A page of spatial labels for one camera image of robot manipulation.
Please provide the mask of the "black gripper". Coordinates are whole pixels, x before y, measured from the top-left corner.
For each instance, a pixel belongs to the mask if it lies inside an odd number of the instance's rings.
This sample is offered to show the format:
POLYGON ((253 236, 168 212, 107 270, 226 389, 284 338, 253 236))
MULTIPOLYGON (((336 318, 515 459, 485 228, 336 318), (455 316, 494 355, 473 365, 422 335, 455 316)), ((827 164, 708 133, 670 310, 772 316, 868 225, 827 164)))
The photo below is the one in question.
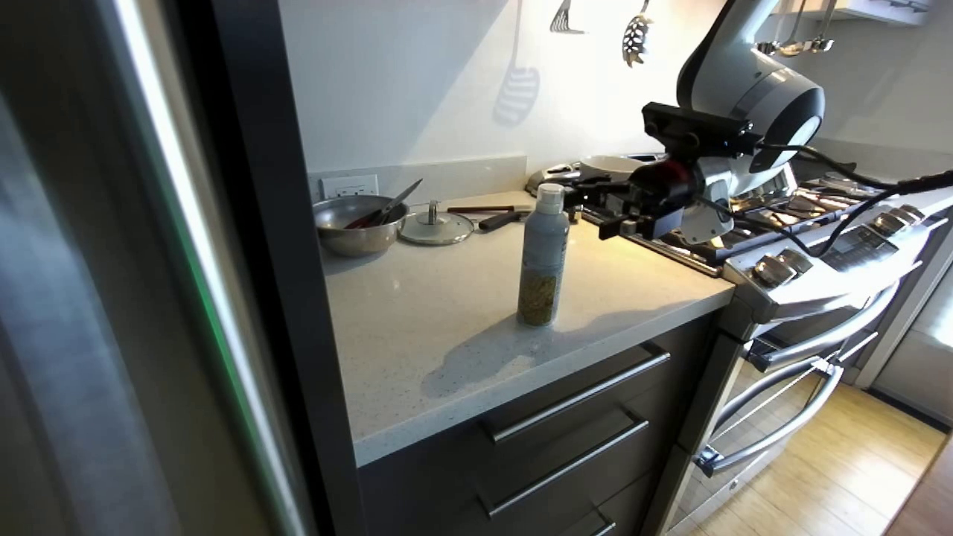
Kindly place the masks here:
POLYGON ((696 172, 680 160, 635 167, 626 178, 577 178, 568 185, 567 206, 594 213, 601 237, 717 237, 737 225, 717 203, 704 195, 696 172))

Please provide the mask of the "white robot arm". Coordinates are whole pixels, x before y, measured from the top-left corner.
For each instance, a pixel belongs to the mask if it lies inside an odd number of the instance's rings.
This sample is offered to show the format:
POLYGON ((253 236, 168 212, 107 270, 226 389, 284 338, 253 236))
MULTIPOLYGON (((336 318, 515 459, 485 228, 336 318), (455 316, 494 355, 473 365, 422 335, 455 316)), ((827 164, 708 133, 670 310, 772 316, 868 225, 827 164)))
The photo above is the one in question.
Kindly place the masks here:
POLYGON ((757 48, 772 9, 775 0, 728 0, 680 72, 676 100, 644 108, 661 160, 568 194, 601 206, 601 237, 723 236, 728 203, 775 178, 820 133, 824 90, 757 48))

